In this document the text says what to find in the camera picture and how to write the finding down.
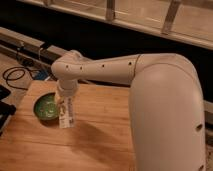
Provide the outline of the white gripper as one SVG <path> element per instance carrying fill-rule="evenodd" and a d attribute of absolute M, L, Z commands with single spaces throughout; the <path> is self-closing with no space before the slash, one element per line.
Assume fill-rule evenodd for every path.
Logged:
<path fill-rule="evenodd" d="M 62 97 L 72 97 L 73 106 L 78 104 L 78 95 L 75 93 L 78 90 L 78 82 L 76 79 L 74 80 L 62 80 L 59 79 L 57 81 L 57 91 L 58 95 L 55 96 L 55 103 L 59 110 L 63 108 L 63 98 Z"/>

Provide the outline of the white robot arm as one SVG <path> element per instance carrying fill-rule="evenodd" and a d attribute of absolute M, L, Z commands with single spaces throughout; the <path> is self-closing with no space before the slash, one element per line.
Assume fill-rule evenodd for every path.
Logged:
<path fill-rule="evenodd" d="M 203 93 L 193 64 L 175 53 L 87 60 L 71 50 L 51 66 L 61 97 L 79 79 L 128 85 L 137 171 L 206 171 Z"/>

